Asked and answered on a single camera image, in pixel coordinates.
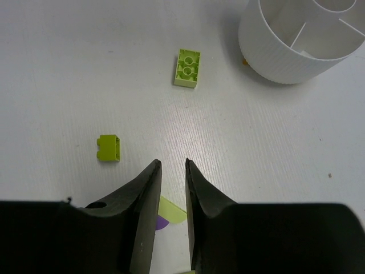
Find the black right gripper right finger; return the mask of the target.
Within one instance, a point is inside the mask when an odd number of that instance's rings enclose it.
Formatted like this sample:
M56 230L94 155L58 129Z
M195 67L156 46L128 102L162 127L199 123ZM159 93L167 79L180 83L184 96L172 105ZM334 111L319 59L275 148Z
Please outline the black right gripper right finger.
M364 229L338 203L237 203L187 160L196 273L363 273Z

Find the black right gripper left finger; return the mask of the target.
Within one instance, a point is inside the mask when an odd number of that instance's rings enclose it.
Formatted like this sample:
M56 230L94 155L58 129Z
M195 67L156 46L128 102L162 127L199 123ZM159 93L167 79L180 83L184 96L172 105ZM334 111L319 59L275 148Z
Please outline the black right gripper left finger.
M148 273L162 164L109 195L70 202L1 202L2 273Z

